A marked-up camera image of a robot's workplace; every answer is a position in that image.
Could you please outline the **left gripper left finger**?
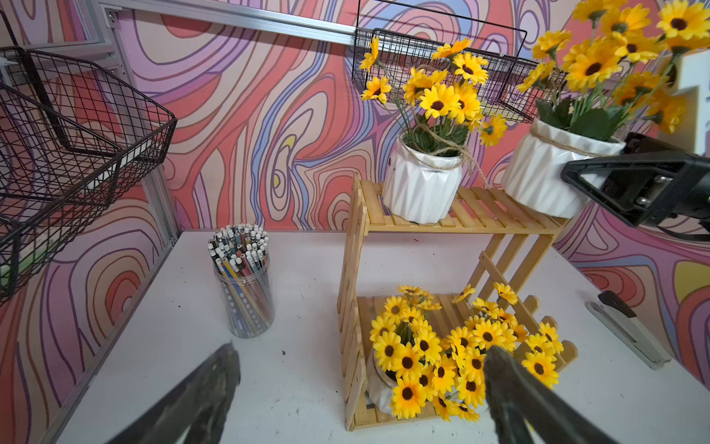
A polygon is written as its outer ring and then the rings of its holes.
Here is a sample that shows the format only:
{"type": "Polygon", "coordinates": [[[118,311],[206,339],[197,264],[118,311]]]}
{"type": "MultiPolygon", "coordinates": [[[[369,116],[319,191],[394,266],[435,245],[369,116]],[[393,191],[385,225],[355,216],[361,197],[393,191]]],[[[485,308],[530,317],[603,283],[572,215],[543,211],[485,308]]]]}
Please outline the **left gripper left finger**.
{"type": "Polygon", "coordinates": [[[218,443],[240,385],[240,357],[227,342],[112,443],[218,443]]]}

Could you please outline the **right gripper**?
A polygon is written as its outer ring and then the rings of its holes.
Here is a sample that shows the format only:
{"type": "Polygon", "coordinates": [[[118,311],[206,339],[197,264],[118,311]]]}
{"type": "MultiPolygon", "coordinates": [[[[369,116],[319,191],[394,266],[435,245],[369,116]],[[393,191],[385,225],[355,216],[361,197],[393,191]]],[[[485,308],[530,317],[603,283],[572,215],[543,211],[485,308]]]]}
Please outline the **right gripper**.
{"type": "Polygon", "coordinates": [[[686,216],[709,229],[709,159],[647,135],[626,136],[623,155],[571,161],[562,181],[631,227],[657,227],[677,240],[707,242],[709,234],[687,234],[661,226],[686,216]]]}

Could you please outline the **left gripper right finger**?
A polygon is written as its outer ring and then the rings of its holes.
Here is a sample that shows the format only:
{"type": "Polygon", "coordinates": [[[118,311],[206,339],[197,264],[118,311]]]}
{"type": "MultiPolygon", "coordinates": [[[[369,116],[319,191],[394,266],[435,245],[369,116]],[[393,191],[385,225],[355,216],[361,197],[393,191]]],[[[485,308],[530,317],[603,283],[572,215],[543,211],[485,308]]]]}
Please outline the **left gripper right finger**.
{"type": "Polygon", "coordinates": [[[484,382],[486,402],[500,443],[532,443],[531,429],[545,443],[615,441],[500,347],[486,352],[484,382]]]}

